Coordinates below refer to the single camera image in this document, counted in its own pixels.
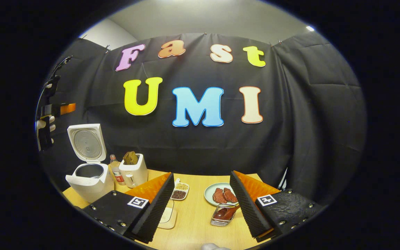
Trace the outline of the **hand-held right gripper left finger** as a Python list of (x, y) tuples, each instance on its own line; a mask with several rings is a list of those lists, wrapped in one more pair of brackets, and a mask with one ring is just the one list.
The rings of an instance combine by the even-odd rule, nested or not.
[(149, 243), (174, 187), (173, 173), (166, 173), (127, 192), (109, 191), (82, 211), (124, 237)]

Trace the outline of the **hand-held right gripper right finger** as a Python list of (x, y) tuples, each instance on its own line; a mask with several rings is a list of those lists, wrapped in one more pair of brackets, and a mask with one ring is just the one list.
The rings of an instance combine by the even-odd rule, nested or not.
[(296, 231), (324, 208), (293, 189), (280, 191), (241, 172), (232, 171), (229, 183), (258, 242)]

